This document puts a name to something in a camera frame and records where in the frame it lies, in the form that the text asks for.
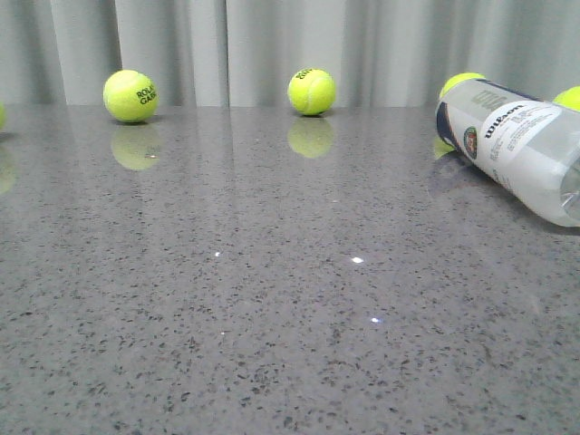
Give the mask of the clear Wilson tennis ball can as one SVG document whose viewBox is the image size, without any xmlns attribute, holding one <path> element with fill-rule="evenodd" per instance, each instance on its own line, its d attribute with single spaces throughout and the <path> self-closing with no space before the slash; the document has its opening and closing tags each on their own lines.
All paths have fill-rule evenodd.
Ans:
<svg viewBox="0 0 580 435">
<path fill-rule="evenodd" d="M 578 111 L 474 79 L 439 99 L 436 127 L 445 143 L 536 215 L 578 227 Z"/>
</svg>

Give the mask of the centre yellow tennis ball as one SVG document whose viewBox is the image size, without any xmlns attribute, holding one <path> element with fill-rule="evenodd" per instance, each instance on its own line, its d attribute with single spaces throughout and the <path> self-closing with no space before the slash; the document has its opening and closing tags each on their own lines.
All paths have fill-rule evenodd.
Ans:
<svg viewBox="0 0 580 435">
<path fill-rule="evenodd" d="M 325 70 L 306 68 L 291 78 L 287 95 L 296 111 L 314 116 L 329 110 L 335 100 L 334 78 Z"/>
</svg>

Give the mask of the yellow tennis ball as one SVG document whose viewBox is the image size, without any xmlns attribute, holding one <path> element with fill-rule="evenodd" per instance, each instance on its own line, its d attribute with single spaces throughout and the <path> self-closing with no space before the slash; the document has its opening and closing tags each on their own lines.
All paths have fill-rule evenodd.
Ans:
<svg viewBox="0 0 580 435">
<path fill-rule="evenodd" d="M 0 129 L 5 126 L 5 106 L 0 102 Z"/>
<path fill-rule="evenodd" d="M 553 99 L 553 103 L 574 111 L 580 111 L 580 86 L 576 85 L 561 91 Z"/>
<path fill-rule="evenodd" d="M 296 111 L 314 116 L 329 110 L 335 100 L 334 78 L 325 70 L 306 68 L 291 78 L 287 95 Z"/>
</svg>

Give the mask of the tennis ball with Roland Garros print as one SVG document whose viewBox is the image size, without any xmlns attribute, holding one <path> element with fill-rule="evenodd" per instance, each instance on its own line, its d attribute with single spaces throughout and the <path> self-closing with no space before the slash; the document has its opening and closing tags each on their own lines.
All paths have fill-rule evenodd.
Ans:
<svg viewBox="0 0 580 435">
<path fill-rule="evenodd" d="M 136 123 L 150 118 L 158 106 L 158 93 L 152 79 L 134 70 L 112 74 L 103 85 L 103 103 L 117 121 Z"/>
</svg>

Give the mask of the tennis ball with Wilson print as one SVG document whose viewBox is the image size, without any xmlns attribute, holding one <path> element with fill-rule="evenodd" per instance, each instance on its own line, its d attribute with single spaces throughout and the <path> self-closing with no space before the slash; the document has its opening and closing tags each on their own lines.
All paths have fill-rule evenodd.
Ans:
<svg viewBox="0 0 580 435">
<path fill-rule="evenodd" d="M 485 76 L 478 72 L 462 72 L 451 76 L 447 81 L 445 81 L 440 89 L 439 99 L 442 99 L 443 96 L 456 85 L 474 79 L 485 79 Z"/>
</svg>

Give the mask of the far right yellow tennis ball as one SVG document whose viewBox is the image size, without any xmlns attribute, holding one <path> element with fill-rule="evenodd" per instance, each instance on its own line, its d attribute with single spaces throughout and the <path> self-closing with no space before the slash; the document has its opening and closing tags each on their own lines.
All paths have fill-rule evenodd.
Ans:
<svg viewBox="0 0 580 435">
<path fill-rule="evenodd" d="M 561 91 L 553 99 L 553 103 L 574 111 L 580 111 L 580 86 L 576 85 Z"/>
</svg>

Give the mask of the far left yellow tennis ball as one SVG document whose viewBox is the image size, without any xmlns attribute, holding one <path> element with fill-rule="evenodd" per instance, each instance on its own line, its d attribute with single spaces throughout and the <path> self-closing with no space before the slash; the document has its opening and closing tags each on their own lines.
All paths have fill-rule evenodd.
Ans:
<svg viewBox="0 0 580 435">
<path fill-rule="evenodd" d="M 0 102 L 0 129 L 5 126 L 5 106 Z"/>
</svg>

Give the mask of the pale grey curtain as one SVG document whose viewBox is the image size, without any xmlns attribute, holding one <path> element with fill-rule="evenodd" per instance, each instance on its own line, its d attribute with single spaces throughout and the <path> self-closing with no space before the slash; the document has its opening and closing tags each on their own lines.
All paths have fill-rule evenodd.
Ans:
<svg viewBox="0 0 580 435">
<path fill-rule="evenodd" d="M 434 102 L 476 72 L 551 98 L 579 82 L 576 1 L 4 1 L 1 99 L 98 104 L 120 69 L 164 105 L 282 104 L 303 68 L 340 107 Z"/>
</svg>

